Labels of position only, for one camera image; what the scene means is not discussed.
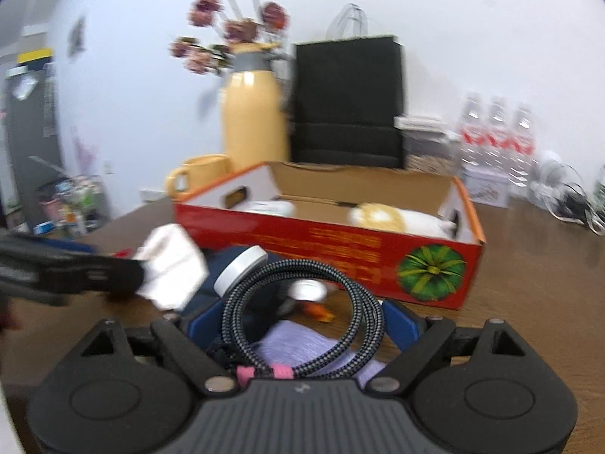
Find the white cloth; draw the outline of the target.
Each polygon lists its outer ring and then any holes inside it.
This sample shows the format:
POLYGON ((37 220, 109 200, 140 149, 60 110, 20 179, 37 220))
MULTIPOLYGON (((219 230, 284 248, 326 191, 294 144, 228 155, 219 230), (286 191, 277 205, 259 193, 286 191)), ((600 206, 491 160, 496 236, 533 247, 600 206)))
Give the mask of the white cloth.
POLYGON ((132 258, 144 268, 137 294, 160 311, 182 311, 209 275, 202 251, 180 224, 156 227, 132 258))

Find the white round puck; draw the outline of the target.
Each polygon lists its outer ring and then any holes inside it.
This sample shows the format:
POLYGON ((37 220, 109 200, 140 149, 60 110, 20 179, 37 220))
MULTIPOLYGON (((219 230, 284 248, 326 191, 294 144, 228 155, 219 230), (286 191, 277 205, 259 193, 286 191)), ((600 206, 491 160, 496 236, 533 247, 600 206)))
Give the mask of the white round puck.
POLYGON ((266 264, 268 258, 268 253, 259 246, 243 250, 217 276, 214 291, 219 297, 224 297, 249 273, 266 264))

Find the lavender cloth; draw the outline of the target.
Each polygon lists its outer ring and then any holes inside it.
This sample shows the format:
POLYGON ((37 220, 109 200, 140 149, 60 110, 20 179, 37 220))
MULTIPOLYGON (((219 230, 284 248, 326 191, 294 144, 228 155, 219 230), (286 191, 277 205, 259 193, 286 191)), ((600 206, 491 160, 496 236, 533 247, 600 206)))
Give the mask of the lavender cloth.
MULTIPOLYGON (((252 348, 268 364, 283 364, 294 368, 326 353, 335 343, 335 339, 327 338, 306 326, 291 321, 279 321, 261 340, 253 343, 252 348)), ((353 350, 348 350, 318 374, 337 370, 347 365, 353 357, 353 350)), ((360 386, 365 386, 366 382, 384 367, 385 363, 371 360, 354 377, 360 386)))

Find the red cardboard box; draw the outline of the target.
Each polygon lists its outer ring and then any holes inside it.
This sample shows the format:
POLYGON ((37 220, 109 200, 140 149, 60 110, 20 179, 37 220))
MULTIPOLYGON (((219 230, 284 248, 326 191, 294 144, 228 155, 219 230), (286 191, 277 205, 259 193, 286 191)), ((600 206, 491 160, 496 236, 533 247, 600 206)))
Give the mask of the red cardboard box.
POLYGON ((437 308, 462 307, 485 245, 458 178, 398 169, 262 163, 182 196, 173 211, 203 248, 319 260, 379 297, 437 308), (352 212, 370 203, 429 215, 444 232, 410 221, 402 233, 359 227, 352 212))

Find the yellow ceramic mug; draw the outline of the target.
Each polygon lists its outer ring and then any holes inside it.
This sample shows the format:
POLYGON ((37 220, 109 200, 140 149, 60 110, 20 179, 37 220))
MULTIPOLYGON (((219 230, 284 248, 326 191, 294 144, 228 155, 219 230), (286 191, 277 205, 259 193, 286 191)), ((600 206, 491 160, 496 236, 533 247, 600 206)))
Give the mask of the yellow ceramic mug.
POLYGON ((165 179, 165 191, 172 199, 183 198, 231 171, 232 161, 227 155, 194 157, 169 173, 165 179))

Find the white tin box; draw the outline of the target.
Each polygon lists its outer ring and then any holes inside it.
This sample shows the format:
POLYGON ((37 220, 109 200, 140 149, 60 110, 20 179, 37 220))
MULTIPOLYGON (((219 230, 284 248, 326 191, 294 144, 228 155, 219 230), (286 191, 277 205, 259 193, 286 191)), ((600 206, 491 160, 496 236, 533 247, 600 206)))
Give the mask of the white tin box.
POLYGON ((464 166, 462 180, 476 204, 498 208, 509 206, 509 178, 503 171, 481 166, 464 166))

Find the clear snack container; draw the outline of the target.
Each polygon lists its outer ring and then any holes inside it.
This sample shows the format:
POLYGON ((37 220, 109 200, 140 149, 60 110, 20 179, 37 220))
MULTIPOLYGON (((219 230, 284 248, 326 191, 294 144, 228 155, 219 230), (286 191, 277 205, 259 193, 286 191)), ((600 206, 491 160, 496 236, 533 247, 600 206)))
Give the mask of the clear snack container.
POLYGON ((399 116, 395 126, 402 134, 406 170, 439 175, 456 172, 459 135, 441 119, 399 116))

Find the water bottle left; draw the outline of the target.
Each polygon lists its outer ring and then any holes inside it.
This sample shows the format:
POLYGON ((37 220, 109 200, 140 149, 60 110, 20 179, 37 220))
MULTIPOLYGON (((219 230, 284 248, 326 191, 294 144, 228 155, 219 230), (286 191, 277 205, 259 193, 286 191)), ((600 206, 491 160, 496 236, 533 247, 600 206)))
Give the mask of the water bottle left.
POLYGON ((473 167, 483 165, 487 133, 482 119, 481 96, 478 93, 467 96, 458 120, 458 133, 461 137, 461 164, 473 167))

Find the water bottle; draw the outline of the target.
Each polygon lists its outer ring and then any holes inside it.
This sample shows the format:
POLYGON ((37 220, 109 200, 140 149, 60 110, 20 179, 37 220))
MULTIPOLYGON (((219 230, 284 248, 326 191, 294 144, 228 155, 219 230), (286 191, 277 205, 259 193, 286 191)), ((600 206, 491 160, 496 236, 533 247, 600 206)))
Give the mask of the water bottle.
POLYGON ((458 133, 461 137, 461 164, 473 167, 483 165, 487 133, 482 119, 481 96, 478 93, 467 96, 458 120, 458 133))
POLYGON ((514 198, 525 198, 528 193, 534 168, 535 129, 532 111, 527 104, 520 104, 515 111, 511 129, 510 181, 511 195, 514 198))
POLYGON ((507 123, 507 103, 502 97, 493 97, 486 120, 486 162, 501 172, 507 172, 510 163, 511 130, 507 123))

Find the water bottle right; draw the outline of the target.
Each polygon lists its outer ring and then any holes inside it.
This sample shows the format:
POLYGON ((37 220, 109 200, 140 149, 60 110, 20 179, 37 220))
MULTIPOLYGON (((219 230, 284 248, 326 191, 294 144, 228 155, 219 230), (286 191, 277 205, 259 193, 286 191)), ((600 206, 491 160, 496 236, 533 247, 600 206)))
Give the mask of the water bottle right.
POLYGON ((515 111, 511 129, 510 181, 511 195, 514 198, 525 198, 528 193, 534 168, 535 129, 532 111, 527 104, 520 104, 515 111))

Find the water bottle middle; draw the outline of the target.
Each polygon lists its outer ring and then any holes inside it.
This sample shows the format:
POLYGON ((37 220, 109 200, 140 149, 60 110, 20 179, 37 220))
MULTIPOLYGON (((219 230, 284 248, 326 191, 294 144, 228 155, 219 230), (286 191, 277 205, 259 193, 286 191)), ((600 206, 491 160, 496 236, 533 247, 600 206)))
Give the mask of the water bottle middle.
POLYGON ((510 163, 511 130, 507 123, 507 103, 502 97, 493 97, 486 120, 486 162, 501 172, 507 172, 510 163))

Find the black paper bag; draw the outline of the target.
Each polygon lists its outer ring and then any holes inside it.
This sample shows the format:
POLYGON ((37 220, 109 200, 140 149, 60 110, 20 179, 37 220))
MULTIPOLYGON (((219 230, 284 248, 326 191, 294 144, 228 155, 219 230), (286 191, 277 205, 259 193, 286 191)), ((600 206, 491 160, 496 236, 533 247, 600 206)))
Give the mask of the black paper bag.
POLYGON ((294 162, 400 168, 404 56, 393 35, 370 37, 365 12, 347 5, 323 41, 294 46, 294 162))

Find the yellow thermos jug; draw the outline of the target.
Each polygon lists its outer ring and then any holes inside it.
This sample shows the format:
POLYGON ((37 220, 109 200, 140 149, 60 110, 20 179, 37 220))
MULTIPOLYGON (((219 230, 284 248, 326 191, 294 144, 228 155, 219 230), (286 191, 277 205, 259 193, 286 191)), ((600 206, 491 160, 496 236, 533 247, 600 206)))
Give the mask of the yellow thermos jug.
POLYGON ((259 43, 232 47, 233 69, 222 97, 222 128, 226 155, 236 171, 289 158, 282 91, 269 58, 272 49, 259 43))

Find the dried pink flower bouquet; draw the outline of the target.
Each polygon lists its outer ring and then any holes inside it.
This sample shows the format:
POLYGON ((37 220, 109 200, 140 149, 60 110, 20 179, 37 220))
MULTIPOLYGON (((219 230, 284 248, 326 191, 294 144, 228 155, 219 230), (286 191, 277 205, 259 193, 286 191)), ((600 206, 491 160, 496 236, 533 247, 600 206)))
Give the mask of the dried pink flower bouquet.
POLYGON ((170 55, 196 75, 222 76, 233 70, 238 50, 258 49, 271 62, 288 59, 284 38, 289 15, 274 1, 194 0, 188 20, 192 27, 209 28, 219 36, 219 42, 209 45, 194 37, 177 37, 170 43, 170 55))

